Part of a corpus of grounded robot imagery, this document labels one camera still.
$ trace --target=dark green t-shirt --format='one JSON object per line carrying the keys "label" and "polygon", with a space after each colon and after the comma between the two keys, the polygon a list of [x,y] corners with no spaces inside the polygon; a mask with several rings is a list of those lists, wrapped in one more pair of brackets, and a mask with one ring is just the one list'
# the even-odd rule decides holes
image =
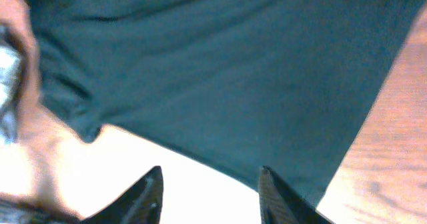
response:
{"label": "dark green t-shirt", "polygon": [[312,205],[424,1],[28,0],[43,103],[84,141],[110,123],[254,189],[268,165]]}

